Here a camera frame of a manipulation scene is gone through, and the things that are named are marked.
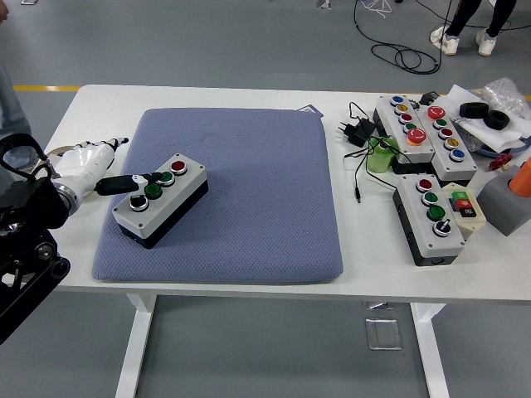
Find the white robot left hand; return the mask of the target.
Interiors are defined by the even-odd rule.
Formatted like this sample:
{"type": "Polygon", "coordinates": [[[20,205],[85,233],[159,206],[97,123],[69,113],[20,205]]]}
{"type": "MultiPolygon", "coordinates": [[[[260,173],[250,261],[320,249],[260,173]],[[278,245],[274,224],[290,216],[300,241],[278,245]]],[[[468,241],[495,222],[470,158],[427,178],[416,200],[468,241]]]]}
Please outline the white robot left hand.
{"type": "Polygon", "coordinates": [[[104,177],[114,161],[116,149],[127,138],[111,138],[96,143],[83,142],[67,150],[55,165],[59,177],[52,179],[56,190],[72,203],[96,191],[101,196],[137,192],[142,184],[159,181],[163,172],[104,177]]]}

